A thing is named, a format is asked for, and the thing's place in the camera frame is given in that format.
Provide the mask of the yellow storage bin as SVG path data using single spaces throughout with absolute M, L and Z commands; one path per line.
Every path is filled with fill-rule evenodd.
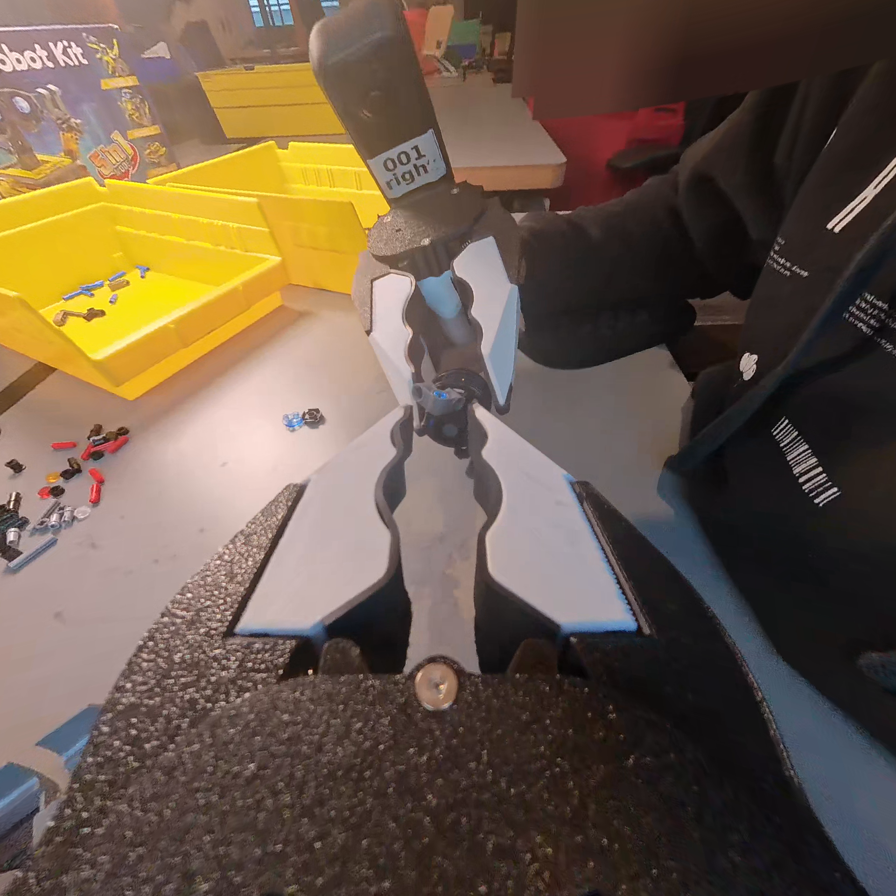
M 163 174 L 154 185 L 196 189 L 259 202 L 290 282 L 351 293 L 366 231 L 387 203 L 347 143 L 264 141 Z
M 309 63 L 233 66 L 197 77 L 230 140 L 345 134 Z
M 285 263 L 259 202 L 90 178 L 1 203 L 1 342 L 134 399 L 281 305 Z M 94 322 L 51 323 L 63 294 L 153 268 Z

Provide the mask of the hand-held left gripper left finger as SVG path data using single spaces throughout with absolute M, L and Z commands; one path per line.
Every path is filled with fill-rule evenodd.
M 398 407 L 302 483 L 235 617 L 237 636 L 320 639 L 387 583 L 413 436 L 412 410 Z

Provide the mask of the person in black hoodie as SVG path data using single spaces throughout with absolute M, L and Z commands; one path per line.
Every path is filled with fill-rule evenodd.
M 778 654 L 894 753 L 894 59 L 874 64 L 779 226 L 668 466 Z

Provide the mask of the cluster of blue brick pins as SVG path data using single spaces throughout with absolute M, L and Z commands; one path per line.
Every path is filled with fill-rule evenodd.
M 131 271 L 115 272 L 106 279 L 78 285 L 62 295 L 51 323 L 62 329 L 71 321 L 90 323 L 104 318 L 107 309 L 118 304 L 126 289 L 145 282 L 152 271 L 150 266 L 138 264 Z

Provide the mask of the blue robot kit box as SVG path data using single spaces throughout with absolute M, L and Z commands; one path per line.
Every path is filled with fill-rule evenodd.
M 112 23 L 1 28 L 3 199 L 178 170 L 137 59 Z

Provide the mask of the grey desk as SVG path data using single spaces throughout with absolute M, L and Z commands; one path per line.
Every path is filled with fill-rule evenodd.
M 2 573 L 2 764 L 65 782 L 37 746 L 100 704 L 181 587 L 266 503 L 395 400 L 348 297 L 301 287 L 140 399 L 53 373 L 2 417 L 2 460 L 47 469 L 49 443 L 128 426 L 109 491 L 77 532 Z M 894 894 L 894 761 L 788 666 L 683 511 L 657 493 L 690 387 L 665 349 L 594 369 L 517 362 L 505 422 L 632 521 L 698 589 L 763 690 L 812 807 L 870 894 Z M 324 422 L 289 431 L 288 412 Z

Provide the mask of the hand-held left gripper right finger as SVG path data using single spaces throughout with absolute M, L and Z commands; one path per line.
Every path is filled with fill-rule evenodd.
M 488 580 L 562 635 L 637 632 L 571 475 L 486 409 L 470 411 L 469 451 Z

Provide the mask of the red plastic container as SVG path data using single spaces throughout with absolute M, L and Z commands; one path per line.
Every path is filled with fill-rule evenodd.
M 540 124 L 566 157 L 562 185 L 550 191 L 552 210 L 575 210 L 623 196 L 651 177 L 643 168 L 618 170 L 610 161 L 625 151 L 678 148 L 686 128 L 684 102 L 576 118 L 543 118 Z

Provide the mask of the wooden edged table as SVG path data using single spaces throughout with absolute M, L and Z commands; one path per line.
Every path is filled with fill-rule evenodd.
M 566 156 L 510 84 L 489 73 L 427 78 L 455 178 L 491 193 L 543 193 L 563 185 Z

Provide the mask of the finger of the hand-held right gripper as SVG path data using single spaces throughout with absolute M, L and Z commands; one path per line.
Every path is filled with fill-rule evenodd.
M 510 407 L 518 351 L 521 303 L 497 240 L 469 243 L 452 264 L 454 279 L 469 293 L 468 316 L 476 330 L 492 403 L 498 414 Z
M 402 406 L 420 405 L 427 348 L 408 321 L 419 310 L 417 283 L 405 273 L 387 273 L 372 281 L 368 341 Z

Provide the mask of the pile of small brick pieces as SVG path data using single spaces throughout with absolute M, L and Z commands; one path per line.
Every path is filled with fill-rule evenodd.
M 50 442 L 47 469 L 16 457 L 2 463 L 2 573 L 15 575 L 47 556 L 102 506 L 107 460 L 130 442 L 127 427 L 96 424 L 82 441 Z

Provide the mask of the black toy wheel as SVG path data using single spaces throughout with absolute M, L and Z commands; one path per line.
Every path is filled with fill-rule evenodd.
M 463 391 L 466 396 L 466 404 L 457 412 L 435 417 L 421 411 L 415 403 L 418 412 L 418 434 L 428 437 L 439 445 L 451 448 L 455 456 L 460 459 L 467 458 L 469 456 L 469 409 L 475 404 L 487 410 L 492 407 L 492 394 L 486 380 L 478 373 L 456 368 L 436 375 L 431 383 L 424 383 L 434 385 L 439 389 L 454 388 Z

